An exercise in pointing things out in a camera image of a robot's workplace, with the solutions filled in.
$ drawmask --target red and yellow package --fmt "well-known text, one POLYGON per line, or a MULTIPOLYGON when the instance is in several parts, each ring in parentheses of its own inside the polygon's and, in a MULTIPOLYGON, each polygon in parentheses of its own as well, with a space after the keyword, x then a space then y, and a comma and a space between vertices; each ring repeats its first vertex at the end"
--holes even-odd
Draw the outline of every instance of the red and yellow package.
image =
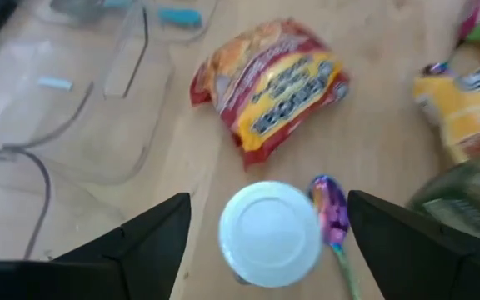
POLYGON ((247 166, 266 161, 310 113, 342 99, 348 82, 313 33, 292 19, 276 20, 220 47, 198 69, 190 98, 214 104, 247 166))

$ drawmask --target plastic bin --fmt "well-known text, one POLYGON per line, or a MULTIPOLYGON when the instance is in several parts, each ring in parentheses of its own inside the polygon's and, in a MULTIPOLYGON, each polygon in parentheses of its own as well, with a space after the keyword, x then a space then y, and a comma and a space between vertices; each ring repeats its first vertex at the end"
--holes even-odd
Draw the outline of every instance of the plastic bin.
POLYGON ((153 13, 158 14, 152 19, 154 21, 152 35, 163 41, 188 43, 200 38, 207 31, 218 0, 155 0, 150 3, 153 13), (160 18, 162 9, 197 11, 201 17, 201 23, 198 26, 187 26, 165 22, 160 18))
POLYGON ((55 258, 124 221, 33 154, 0 151, 0 259, 55 258))
POLYGON ((139 170, 172 67, 150 9, 109 3, 18 2, 0 28, 0 148, 95 183, 139 170))

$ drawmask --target white bottle cap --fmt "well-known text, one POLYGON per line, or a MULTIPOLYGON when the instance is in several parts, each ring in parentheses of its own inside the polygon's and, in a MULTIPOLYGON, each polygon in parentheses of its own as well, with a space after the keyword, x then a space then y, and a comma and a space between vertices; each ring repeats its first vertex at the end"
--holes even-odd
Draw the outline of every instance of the white bottle cap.
POLYGON ((218 240, 232 270, 265 288, 304 278, 322 249, 313 205, 282 182, 258 182, 237 192, 222 213, 218 240))

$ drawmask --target plastic container lid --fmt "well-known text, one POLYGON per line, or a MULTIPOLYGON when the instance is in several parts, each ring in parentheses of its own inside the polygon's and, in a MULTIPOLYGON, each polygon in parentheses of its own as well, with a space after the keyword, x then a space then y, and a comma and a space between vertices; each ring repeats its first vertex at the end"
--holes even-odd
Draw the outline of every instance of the plastic container lid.
POLYGON ((218 238, 232 270, 265 288, 304 278, 322 249, 313 205, 282 182, 258 182, 237 192, 222 213, 218 238))

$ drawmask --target food packaging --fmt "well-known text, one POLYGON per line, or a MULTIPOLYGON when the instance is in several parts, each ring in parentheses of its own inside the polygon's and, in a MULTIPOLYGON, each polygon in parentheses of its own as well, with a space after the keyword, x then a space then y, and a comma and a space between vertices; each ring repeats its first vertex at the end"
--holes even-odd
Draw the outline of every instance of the food packaging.
POLYGON ((453 162, 480 156, 480 49, 460 48, 450 62, 427 67, 414 98, 453 162))
POLYGON ((125 221, 38 156, 0 150, 0 260, 51 260, 125 221))
POLYGON ((330 48, 293 19, 265 22, 220 47, 197 70, 192 105, 212 103, 241 150, 261 163, 349 77, 330 48))

